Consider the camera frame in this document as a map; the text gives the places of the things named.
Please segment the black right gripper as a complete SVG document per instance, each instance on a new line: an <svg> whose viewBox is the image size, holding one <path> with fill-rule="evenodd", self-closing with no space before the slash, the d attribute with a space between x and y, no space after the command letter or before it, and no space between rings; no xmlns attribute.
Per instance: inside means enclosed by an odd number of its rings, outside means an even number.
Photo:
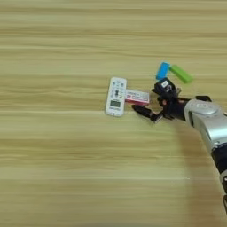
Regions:
<svg viewBox="0 0 227 227"><path fill-rule="evenodd" d="M169 120L185 121L184 109L190 101L189 98L180 98L179 90L171 90L161 94L159 88L154 87L152 92L159 96L158 101L162 107L162 112L155 113L145 106L132 105L131 107L136 113L150 119L152 122L158 122L163 116Z"/></svg>

